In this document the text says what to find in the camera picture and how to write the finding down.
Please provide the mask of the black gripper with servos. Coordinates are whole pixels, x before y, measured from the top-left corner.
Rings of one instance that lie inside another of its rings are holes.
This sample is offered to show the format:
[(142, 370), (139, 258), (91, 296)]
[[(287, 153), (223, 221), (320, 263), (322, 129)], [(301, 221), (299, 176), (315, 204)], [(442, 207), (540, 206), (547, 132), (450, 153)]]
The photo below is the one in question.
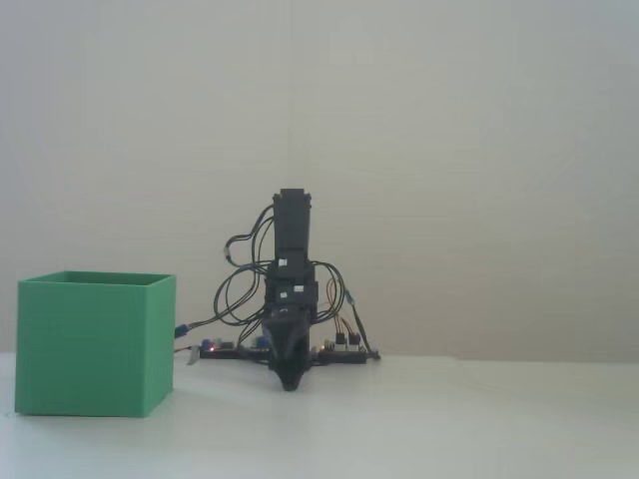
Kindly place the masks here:
[[(271, 345), (270, 368), (278, 376), (285, 391), (297, 390), (310, 368), (310, 322), (318, 319), (319, 284), (266, 282), (264, 333)], [(297, 307), (306, 311), (295, 333), (294, 321), (287, 315), (273, 313), (283, 308)]]

